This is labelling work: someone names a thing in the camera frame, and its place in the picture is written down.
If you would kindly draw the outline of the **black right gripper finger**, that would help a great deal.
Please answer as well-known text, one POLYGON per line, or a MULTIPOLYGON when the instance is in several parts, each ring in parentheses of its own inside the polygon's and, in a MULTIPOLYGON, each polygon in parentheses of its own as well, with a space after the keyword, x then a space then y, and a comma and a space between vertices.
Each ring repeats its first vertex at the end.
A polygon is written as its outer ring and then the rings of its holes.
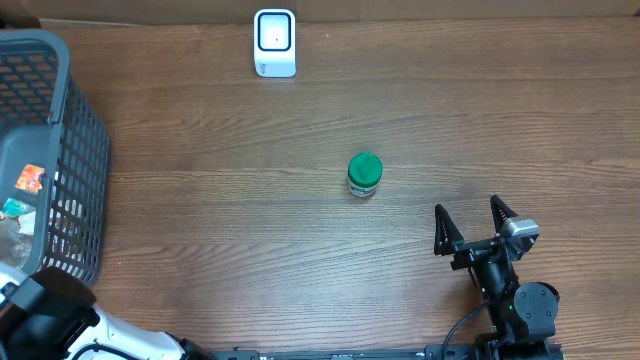
POLYGON ((435 206, 435 223, 434 254, 454 254, 457 247, 464 243, 464 237, 441 204, 435 206))
POLYGON ((496 233, 501 231, 507 219, 518 216, 518 214, 510 209, 498 195, 493 195, 490 198, 490 205, 496 233))

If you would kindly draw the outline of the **green lid jar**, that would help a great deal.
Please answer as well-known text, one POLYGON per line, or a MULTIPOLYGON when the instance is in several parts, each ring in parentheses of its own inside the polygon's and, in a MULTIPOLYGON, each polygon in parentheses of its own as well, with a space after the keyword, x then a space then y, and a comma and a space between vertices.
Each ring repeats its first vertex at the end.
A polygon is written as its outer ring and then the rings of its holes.
POLYGON ((377 191, 383 174, 378 156, 370 152, 356 154, 347 168, 347 189, 356 197, 370 197, 377 191))

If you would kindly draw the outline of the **orange snack packet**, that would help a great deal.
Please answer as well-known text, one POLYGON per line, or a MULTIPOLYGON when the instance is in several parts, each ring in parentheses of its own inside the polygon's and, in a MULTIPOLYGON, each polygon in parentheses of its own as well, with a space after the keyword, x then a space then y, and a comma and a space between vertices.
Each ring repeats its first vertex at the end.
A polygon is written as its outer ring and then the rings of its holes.
POLYGON ((36 165, 27 164, 16 180, 15 187, 28 193, 37 194, 42 188, 41 178, 45 174, 45 169, 36 165))

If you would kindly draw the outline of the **teal tissue packet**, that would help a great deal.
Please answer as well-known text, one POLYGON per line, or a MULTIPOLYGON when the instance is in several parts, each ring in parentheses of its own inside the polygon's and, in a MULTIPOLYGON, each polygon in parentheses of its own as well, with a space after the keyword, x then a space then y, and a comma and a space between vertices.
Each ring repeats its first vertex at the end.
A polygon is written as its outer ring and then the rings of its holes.
POLYGON ((19 218, 20 216, 35 212, 36 208, 20 200, 8 198, 1 209, 1 218, 19 218))

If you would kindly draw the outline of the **clear brown bread bag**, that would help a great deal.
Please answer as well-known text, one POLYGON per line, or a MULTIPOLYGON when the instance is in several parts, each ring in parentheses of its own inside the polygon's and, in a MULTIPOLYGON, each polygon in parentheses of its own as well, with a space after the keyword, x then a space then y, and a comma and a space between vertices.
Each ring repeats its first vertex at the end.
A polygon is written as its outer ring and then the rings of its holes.
POLYGON ((18 217, 1 214, 1 261, 22 269, 33 247, 36 212, 18 217))

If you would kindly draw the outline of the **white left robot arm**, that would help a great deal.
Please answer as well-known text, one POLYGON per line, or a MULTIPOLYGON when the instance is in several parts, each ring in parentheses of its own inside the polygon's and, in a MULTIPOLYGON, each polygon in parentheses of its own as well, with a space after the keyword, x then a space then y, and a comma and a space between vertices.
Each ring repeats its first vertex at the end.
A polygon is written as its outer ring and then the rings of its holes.
POLYGON ((186 338, 144 330, 104 312, 89 288, 59 268, 28 275, 2 263, 1 357, 186 360, 214 356, 186 338))

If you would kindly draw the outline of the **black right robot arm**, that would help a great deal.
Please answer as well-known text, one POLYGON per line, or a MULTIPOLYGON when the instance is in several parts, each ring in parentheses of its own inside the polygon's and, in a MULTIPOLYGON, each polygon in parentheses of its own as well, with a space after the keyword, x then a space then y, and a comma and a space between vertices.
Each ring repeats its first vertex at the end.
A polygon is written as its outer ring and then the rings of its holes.
POLYGON ((559 292, 545 282, 520 283, 513 264, 533 247, 539 225, 518 215, 497 195, 490 198, 494 223, 491 238, 467 242, 443 205, 434 208, 434 253, 452 257, 453 270, 466 270, 480 290, 482 303, 449 330, 442 343, 425 347, 428 359, 562 359, 556 334, 559 292), (471 344, 453 345, 455 333, 470 319, 487 312, 491 333, 471 344))

